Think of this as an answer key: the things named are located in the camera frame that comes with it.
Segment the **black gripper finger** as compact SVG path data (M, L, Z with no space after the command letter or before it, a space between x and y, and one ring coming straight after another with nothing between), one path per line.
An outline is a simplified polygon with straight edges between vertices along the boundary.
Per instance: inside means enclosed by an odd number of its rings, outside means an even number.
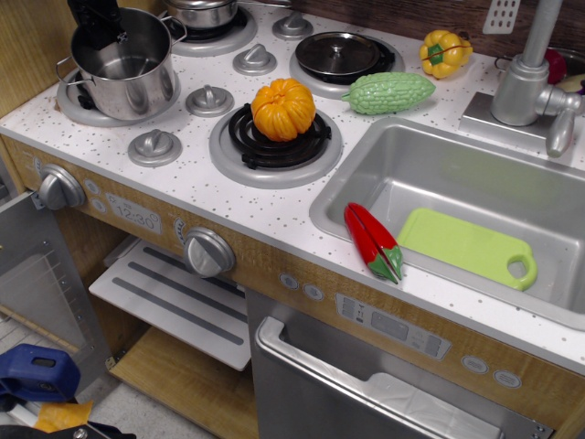
M128 39L116 0L88 1L86 5L89 10L86 32L94 49L101 50L111 43L123 43Z
M78 27L89 30L91 25L91 1L68 0L67 3Z

